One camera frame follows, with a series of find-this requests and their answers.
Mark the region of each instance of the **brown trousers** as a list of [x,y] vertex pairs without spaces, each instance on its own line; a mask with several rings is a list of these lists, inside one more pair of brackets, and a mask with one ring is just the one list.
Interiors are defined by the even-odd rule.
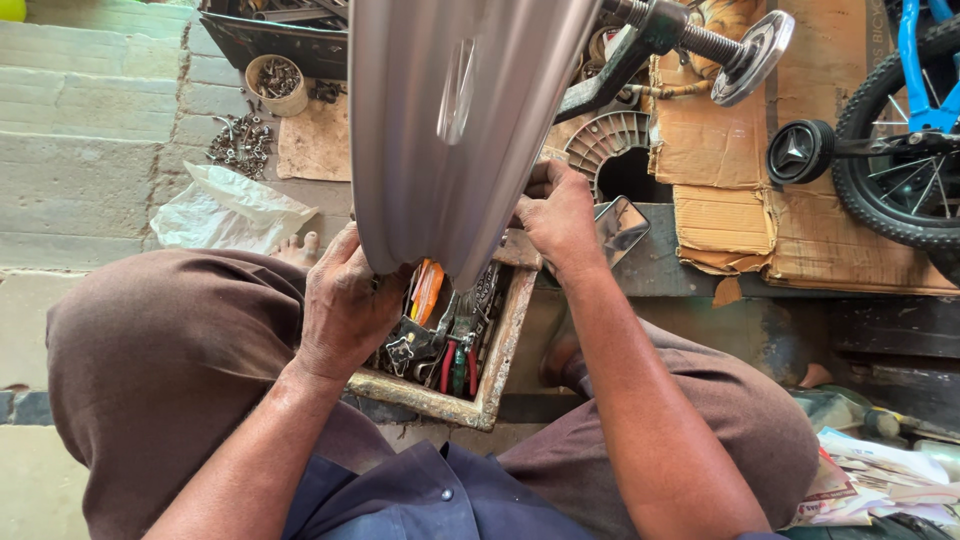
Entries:
[[[94,540],[139,538],[257,404],[294,355],[304,283],[304,269],[275,258],[157,251],[90,274],[50,309],[54,422],[90,469],[84,516]],[[803,412],[746,363],[644,328],[772,526],[787,523],[816,471]],[[355,472],[393,454],[343,403],[315,452]],[[636,538],[593,401],[499,459],[598,537]]]

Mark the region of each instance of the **black tire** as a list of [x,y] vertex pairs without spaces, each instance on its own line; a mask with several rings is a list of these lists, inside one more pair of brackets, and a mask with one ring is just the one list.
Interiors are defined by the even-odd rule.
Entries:
[[948,282],[960,287],[960,250],[941,250],[927,252],[930,263]]
[[[960,51],[960,15],[929,29],[918,39],[917,45],[921,64]],[[900,53],[895,52],[882,61],[853,93],[837,121],[837,137],[840,140],[870,138],[873,121],[888,103],[887,95],[895,93],[891,88],[903,86]],[[865,193],[867,187],[856,178],[863,179],[870,174],[867,159],[835,160],[832,172],[837,197],[850,214],[873,231],[915,248],[960,248],[960,219],[909,215],[879,203],[876,197]]]
[[787,122],[767,145],[767,176],[777,184],[809,184],[827,172],[835,145],[833,128],[823,120]]

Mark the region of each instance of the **papers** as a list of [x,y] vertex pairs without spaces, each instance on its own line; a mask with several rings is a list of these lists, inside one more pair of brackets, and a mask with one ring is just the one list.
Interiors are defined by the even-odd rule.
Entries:
[[791,527],[870,525],[896,513],[958,525],[949,506],[960,501],[960,482],[948,483],[933,458],[830,428],[817,436],[820,466]]

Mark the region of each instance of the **man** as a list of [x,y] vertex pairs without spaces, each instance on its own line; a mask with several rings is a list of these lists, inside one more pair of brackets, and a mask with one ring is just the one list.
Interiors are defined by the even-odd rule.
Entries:
[[540,164],[527,192],[545,200],[524,195],[516,215],[579,336],[543,374],[595,399],[496,460],[428,442],[394,454],[338,401],[399,320],[410,276],[373,291],[352,225],[309,272],[285,260],[314,262],[315,234],[272,258],[151,252],[85,278],[51,309],[47,347],[57,429],[90,469],[92,538],[736,538],[785,525],[816,469],[804,414],[747,364],[635,318],[582,175]]

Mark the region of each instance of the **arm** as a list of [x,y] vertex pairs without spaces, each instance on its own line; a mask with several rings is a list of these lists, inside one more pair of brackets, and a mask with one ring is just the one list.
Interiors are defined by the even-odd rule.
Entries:
[[330,410],[400,318],[409,274],[384,278],[373,292],[359,245],[350,224],[310,270],[296,357],[144,538],[280,537]]
[[613,280],[593,232],[587,179],[535,167],[516,215],[556,270],[596,395],[617,487],[641,538],[769,531],[754,494],[673,381]]

